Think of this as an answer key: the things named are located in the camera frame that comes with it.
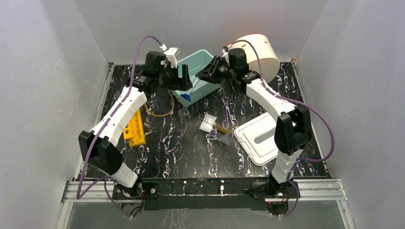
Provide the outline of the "clear glass beaker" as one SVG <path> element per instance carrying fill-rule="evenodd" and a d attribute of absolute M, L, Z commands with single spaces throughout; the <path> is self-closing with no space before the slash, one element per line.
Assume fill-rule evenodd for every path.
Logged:
<path fill-rule="evenodd" d="M 179 121 L 181 124 L 188 123 L 188 121 L 190 119 L 190 111 L 187 108 L 181 108 L 178 111 L 178 115 L 179 115 Z"/>

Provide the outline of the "blue-tipped glass rod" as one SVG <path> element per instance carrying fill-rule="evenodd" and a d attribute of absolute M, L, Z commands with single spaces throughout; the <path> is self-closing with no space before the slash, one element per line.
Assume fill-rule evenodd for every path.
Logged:
<path fill-rule="evenodd" d="M 200 79 L 196 78 L 196 80 L 192 84 L 192 88 L 190 90 L 186 91 L 185 93 L 182 93 L 181 97 L 186 99 L 187 101 L 191 101 L 190 94 L 194 91 L 194 89 L 196 88 L 199 81 L 200 81 Z"/>

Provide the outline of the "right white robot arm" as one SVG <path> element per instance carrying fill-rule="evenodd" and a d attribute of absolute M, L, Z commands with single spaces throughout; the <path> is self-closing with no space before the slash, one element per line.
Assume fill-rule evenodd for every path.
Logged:
<path fill-rule="evenodd" d="M 227 54 L 227 58 L 213 57 L 195 76 L 213 84 L 229 80 L 272 117 L 275 123 L 274 144 L 278 152 L 276 164 L 269 175 L 269 192 L 280 198 L 287 193 L 287 182 L 292 181 L 292 168 L 312 138 L 309 109 L 292 104 L 289 98 L 282 98 L 267 84 L 263 57 L 257 51 L 253 52 L 256 68 L 244 48 L 230 49 Z"/>

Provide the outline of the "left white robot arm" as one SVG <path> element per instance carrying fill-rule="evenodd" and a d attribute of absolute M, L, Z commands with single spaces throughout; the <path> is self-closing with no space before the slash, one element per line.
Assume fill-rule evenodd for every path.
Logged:
<path fill-rule="evenodd" d="M 138 175 L 124 162 L 118 141 L 136 111 L 158 88 L 187 91 L 192 88 L 188 66 L 177 65 L 178 48 L 150 51 L 145 63 L 133 73 L 111 109 L 90 131 L 82 131 L 78 142 L 86 165 L 91 165 L 124 186 L 130 198 L 138 198 L 143 186 Z"/>

